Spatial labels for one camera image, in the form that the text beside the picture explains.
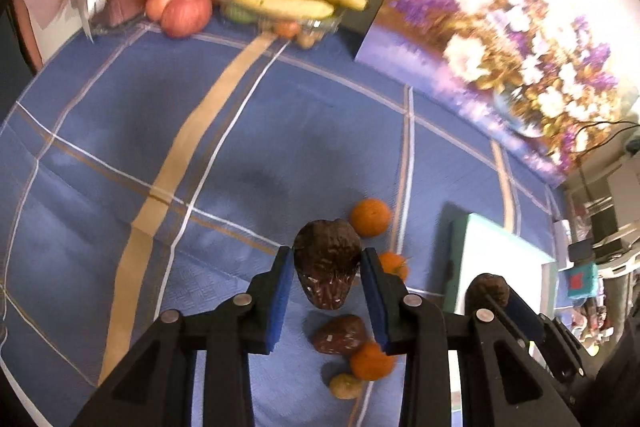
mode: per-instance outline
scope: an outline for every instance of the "orange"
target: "orange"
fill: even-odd
[[[385,252],[381,253],[378,256],[378,259],[380,259],[382,269],[386,273],[392,273],[393,275],[397,275],[403,281],[406,281],[406,278],[409,275],[409,267],[406,265],[406,259],[404,257],[394,252]]]
[[[385,233],[391,223],[391,210],[384,201],[362,200],[351,211],[351,224],[358,235],[373,237]]]
[[[378,343],[367,341],[349,359],[349,364],[351,372],[356,378],[374,381],[391,374],[396,365],[396,357],[385,355]]]

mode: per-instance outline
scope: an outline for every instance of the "plaid tablecloth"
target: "plaid tablecloth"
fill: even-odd
[[[354,63],[358,43],[342,32],[302,51],[213,20],[184,41],[153,25],[75,36],[51,59],[0,135],[0,366],[38,425],[68,426],[159,311],[215,308],[307,221],[366,196],[394,211],[366,245],[408,257],[408,286],[433,299],[461,214],[553,254],[558,194]],[[346,362],[305,335],[349,312],[367,315],[361,286],[325,313],[294,284],[280,343],[250,360],[258,426],[397,424],[402,360],[356,403],[325,386]]]

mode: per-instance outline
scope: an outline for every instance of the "blue gripper pad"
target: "blue gripper pad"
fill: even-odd
[[[389,343],[388,317],[386,316],[386,307],[380,291],[381,285],[384,284],[384,272],[378,260],[378,254],[373,248],[366,248],[362,252],[360,279],[362,280],[364,296],[367,300],[373,336],[382,350],[386,351]]]
[[[287,253],[280,267],[280,276],[276,282],[276,288],[271,298],[270,309],[267,317],[267,329],[264,338],[265,347],[269,351],[273,351],[280,340],[282,334],[282,325],[284,324],[284,314],[287,311],[287,303],[289,302],[289,293],[291,291],[291,283],[293,282],[293,250],[287,247],[280,247],[282,250],[286,248]]]

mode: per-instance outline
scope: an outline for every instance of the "canvas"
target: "canvas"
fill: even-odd
[[[384,0],[356,60],[426,93],[558,185],[610,133],[584,126],[626,112],[611,47],[572,0]]]

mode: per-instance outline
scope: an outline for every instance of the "flower painting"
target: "flower painting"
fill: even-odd
[[[356,60],[421,90],[558,184],[620,117],[610,45],[570,0],[384,0]]]

